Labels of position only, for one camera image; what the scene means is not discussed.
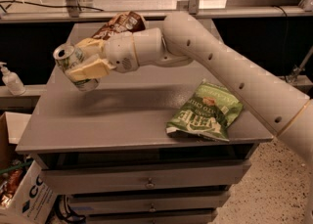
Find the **speckled floor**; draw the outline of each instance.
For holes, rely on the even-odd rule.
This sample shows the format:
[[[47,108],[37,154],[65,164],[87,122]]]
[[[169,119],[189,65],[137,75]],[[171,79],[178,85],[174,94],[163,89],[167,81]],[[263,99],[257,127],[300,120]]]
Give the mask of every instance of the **speckled floor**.
[[[115,0],[112,6],[118,5],[119,1]],[[154,1],[154,4],[145,5],[156,9],[160,8],[161,4],[166,8],[175,4],[172,0],[167,0],[166,3],[162,2],[164,0]],[[35,11],[33,6],[27,8],[24,5],[12,6],[10,12],[27,9],[31,12]],[[230,189],[232,196],[223,207],[218,209],[219,214],[212,223],[302,223],[310,178],[307,165],[278,140],[261,144],[252,155],[251,162],[251,169],[239,184]]]

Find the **floor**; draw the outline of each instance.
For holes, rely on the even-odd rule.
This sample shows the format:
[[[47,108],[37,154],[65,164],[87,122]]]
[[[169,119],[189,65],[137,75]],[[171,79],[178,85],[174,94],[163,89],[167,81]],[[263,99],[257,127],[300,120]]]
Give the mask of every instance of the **floor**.
[[[64,4],[64,0],[27,0],[45,4]],[[97,0],[95,6],[105,9],[162,9],[175,6],[175,0]],[[60,11],[30,5],[13,5],[9,13]],[[261,144],[251,158],[252,167],[231,190],[232,196],[213,224],[297,224],[303,221],[311,171],[303,161],[282,142],[274,140]]]

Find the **hand sanitizer bottle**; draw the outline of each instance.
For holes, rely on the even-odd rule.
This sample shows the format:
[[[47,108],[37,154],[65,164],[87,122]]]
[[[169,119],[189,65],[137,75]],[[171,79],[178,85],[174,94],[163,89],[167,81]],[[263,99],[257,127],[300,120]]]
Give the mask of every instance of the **hand sanitizer bottle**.
[[[3,74],[2,80],[4,84],[8,87],[13,95],[21,95],[26,91],[22,81],[16,73],[9,71],[6,67],[4,67],[5,64],[6,63],[0,62],[0,67]]]

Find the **gray tabletop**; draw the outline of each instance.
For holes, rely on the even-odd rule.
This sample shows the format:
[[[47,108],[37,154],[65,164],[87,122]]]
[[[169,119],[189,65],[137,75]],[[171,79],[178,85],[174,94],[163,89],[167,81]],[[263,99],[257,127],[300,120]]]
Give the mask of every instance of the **gray tabletop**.
[[[88,37],[96,28],[99,24],[76,26],[71,40]],[[125,74],[113,71],[96,90],[83,93],[55,68],[17,151],[44,154],[220,144],[202,138],[170,138],[165,132],[166,122],[204,78],[219,83],[196,62],[184,67],[146,66]],[[273,138],[245,109],[228,133],[232,144]]]

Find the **silver can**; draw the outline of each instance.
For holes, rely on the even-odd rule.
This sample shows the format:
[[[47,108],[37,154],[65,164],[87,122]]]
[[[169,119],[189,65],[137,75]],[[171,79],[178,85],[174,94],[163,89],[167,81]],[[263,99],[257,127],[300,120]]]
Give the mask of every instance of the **silver can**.
[[[79,48],[69,44],[62,44],[56,48],[53,57],[63,73],[84,61],[83,52]],[[71,82],[82,92],[94,90],[99,85],[99,79],[84,79]]]

